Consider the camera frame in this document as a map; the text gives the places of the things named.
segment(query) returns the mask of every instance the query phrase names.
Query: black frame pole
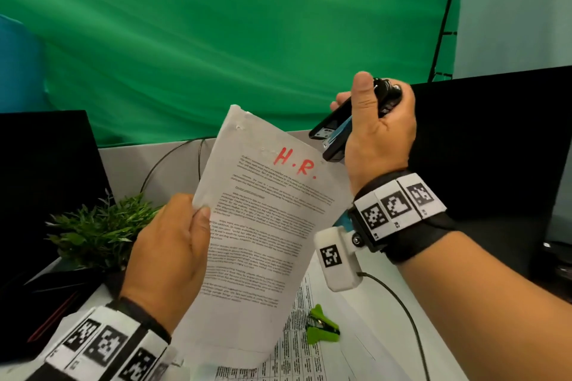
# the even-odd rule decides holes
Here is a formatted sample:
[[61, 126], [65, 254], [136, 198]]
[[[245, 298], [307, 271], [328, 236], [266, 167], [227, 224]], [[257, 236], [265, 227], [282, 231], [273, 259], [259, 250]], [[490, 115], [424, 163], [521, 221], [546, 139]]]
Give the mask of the black frame pole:
[[439, 30], [439, 38], [437, 39], [437, 47], [435, 47], [435, 54], [433, 55], [433, 63], [431, 64], [431, 71], [429, 71], [429, 79], [427, 81], [433, 81], [435, 78], [435, 68], [437, 67], [437, 60], [439, 59], [439, 50], [441, 49], [441, 42], [443, 41], [443, 35], [445, 32], [445, 26], [447, 25], [447, 17], [449, 15], [449, 10], [451, 9], [451, 3], [453, 0], [447, 0], [447, 5], [445, 6], [445, 14], [443, 15], [443, 21], [441, 22], [441, 28]]

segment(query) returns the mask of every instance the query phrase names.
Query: green leaves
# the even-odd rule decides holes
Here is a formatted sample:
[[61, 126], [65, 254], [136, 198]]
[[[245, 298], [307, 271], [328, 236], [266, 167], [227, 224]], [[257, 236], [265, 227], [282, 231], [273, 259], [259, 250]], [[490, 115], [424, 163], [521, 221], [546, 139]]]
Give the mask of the green leaves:
[[60, 256], [87, 268], [125, 268], [137, 235], [159, 208], [145, 202], [143, 193], [117, 203], [107, 195], [92, 210], [82, 205], [75, 212], [52, 216], [46, 223], [52, 230], [47, 239], [58, 246]]

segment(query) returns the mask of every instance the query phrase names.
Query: green screen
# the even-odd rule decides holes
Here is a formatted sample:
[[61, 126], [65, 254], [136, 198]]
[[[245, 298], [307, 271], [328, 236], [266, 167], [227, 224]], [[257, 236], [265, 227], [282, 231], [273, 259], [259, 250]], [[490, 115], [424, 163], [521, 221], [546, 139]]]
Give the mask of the green screen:
[[231, 104], [309, 129], [355, 72], [426, 81], [446, 0], [0, 0], [101, 146], [215, 135]]

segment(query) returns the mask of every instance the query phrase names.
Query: potted plant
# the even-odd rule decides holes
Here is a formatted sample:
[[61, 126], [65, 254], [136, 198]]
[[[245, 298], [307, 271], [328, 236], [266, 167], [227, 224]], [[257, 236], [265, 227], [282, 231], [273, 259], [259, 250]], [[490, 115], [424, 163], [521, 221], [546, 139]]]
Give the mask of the potted plant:
[[107, 199], [100, 199], [101, 204], [92, 210], [83, 205], [75, 212], [52, 215], [46, 224], [58, 230], [48, 234], [58, 254], [77, 268], [103, 272], [111, 295], [117, 297], [133, 243], [159, 208], [143, 200], [143, 193], [117, 203], [106, 194]]

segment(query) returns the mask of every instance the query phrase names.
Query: hand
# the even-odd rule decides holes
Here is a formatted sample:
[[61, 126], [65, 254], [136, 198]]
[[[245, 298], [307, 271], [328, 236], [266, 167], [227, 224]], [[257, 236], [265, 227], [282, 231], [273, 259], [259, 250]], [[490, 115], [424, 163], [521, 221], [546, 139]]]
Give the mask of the hand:
[[415, 96], [411, 86], [390, 79], [403, 92], [401, 102], [385, 117], [377, 113], [374, 79], [367, 72], [354, 76], [351, 92], [339, 93], [334, 111], [351, 96], [352, 133], [346, 143], [346, 168], [354, 196], [377, 176], [407, 168], [415, 140]]
[[195, 300], [206, 271], [211, 212], [193, 213], [193, 196], [169, 200], [133, 244], [121, 296], [173, 334]]

